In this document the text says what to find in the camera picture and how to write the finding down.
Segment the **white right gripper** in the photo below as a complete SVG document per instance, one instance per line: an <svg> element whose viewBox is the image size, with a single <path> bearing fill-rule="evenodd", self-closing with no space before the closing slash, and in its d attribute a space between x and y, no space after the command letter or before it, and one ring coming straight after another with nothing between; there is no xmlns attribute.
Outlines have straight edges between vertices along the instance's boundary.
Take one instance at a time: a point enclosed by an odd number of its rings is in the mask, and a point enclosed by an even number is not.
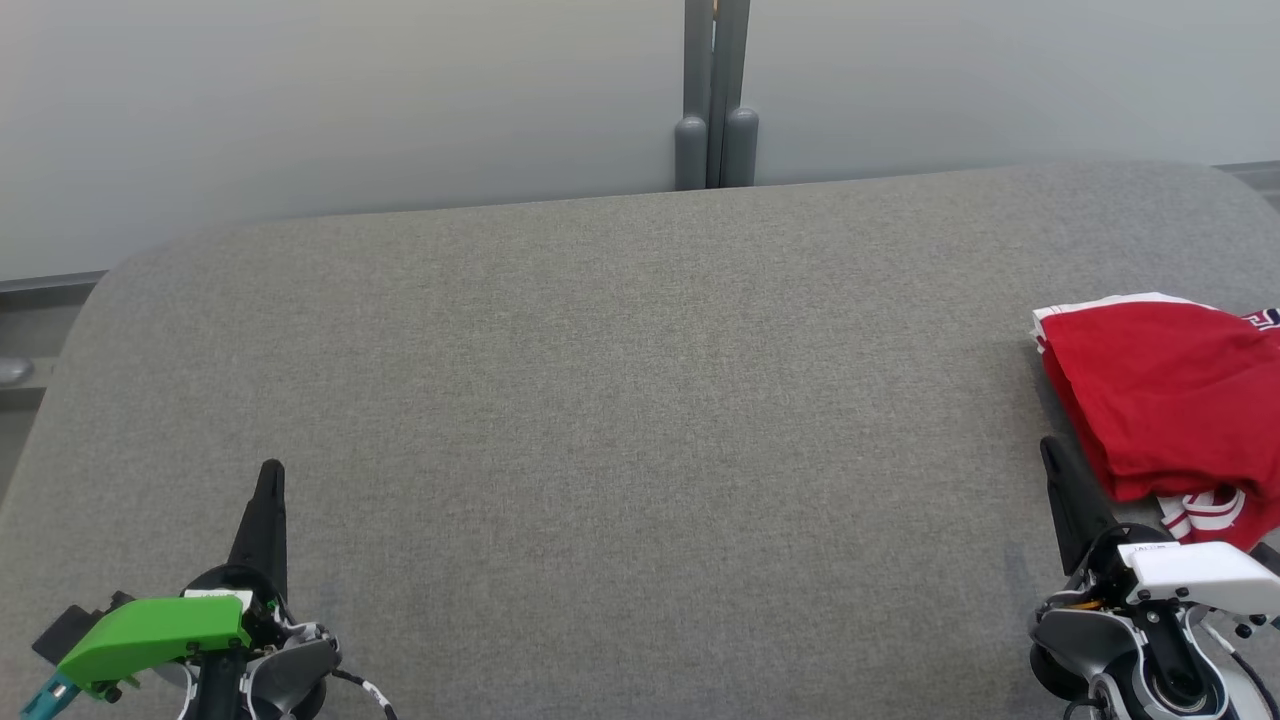
<svg viewBox="0 0 1280 720"><path fill-rule="evenodd" d="M1151 527L1117 525L1087 460L1065 439L1039 441L1062 573L1076 569L1088 600L1147 612L1201 606L1233 616L1277 618L1277 574L1224 542L1181 544Z"/></svg>

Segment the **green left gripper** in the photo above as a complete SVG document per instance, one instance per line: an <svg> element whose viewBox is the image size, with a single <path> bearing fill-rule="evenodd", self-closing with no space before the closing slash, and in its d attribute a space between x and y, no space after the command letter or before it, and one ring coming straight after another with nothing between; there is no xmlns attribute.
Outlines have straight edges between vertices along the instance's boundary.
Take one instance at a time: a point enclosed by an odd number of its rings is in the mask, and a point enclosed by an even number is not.
<svg viewBox="0 0 1280 720"><path fill-rule="evenodd" d="M58 621L55 667L97 697L164 664L255 651L282 633L288 594L285 468L262 462L227 564L179 594L114 600L106 611L72 606Z"/></svg>

